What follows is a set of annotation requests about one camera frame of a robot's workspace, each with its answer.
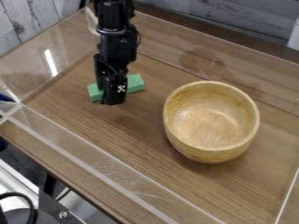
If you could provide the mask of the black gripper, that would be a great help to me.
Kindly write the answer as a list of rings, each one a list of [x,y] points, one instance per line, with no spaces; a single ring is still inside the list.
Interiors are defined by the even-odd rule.
[[[98,53],[94,56],[98,88],[102,102],[122,104],[127,98],[127,67],[136,61],[140,33],[135,27],[120,30],[99,29]]]

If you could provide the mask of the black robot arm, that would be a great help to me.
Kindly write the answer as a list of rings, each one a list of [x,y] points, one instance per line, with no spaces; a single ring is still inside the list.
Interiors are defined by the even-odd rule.
[[[94,55],[102,103],[122,104],[127,98],[128,65],[136,60],[140,34],[131,23],[135,0],[95,0],[99,34],[98,53]]]

